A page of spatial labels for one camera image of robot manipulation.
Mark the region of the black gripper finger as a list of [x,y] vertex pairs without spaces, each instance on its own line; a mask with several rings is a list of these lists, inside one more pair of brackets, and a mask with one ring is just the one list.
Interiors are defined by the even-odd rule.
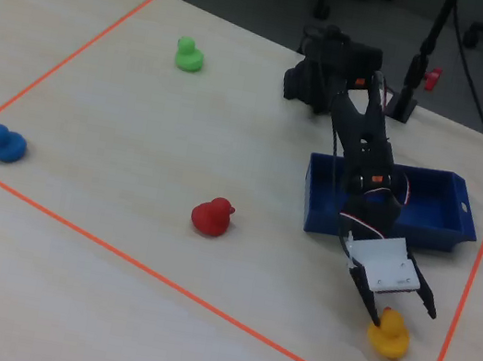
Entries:
[[361,296],[362,302],[368,313],[370,314],[372,323],[376,326],[380,326],[380,316],[378,310],[375,306],[374,294],[369,288],[369,283],[367,280],[366,272],[363,266],[356,266],[349,269],[351,278],[353,279],[354,285],[358,289],[359,295]]
[[418,293],[419,297],[422,299],[423,305],[425,306],[425,309],[427,310],[430,318],[435,320],[437,317],[437,310],[434,303],[435,300],[434,300],[434,295],[432,293],[432,290],[430,289],[430,286],[427,280],[425,279],[423,273],[420,271],[417,261],[415,259],[415,256],[410,250],[407,251],[407,257],[409,260],[412,261],[412,264],[414,266],[414,269],[416,271],[416,275],[419,281],[419,289],[417,289],[416,292]]

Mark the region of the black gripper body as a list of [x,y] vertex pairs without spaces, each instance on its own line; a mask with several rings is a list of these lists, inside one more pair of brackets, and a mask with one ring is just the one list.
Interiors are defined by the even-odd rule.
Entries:
[[338,236],[343,251],[347,250],[349,234],[356,241],[389,236],[402,212],[402,205],[392,192],[358,192],[345,186],[343,193],[345,197],[338,218]]

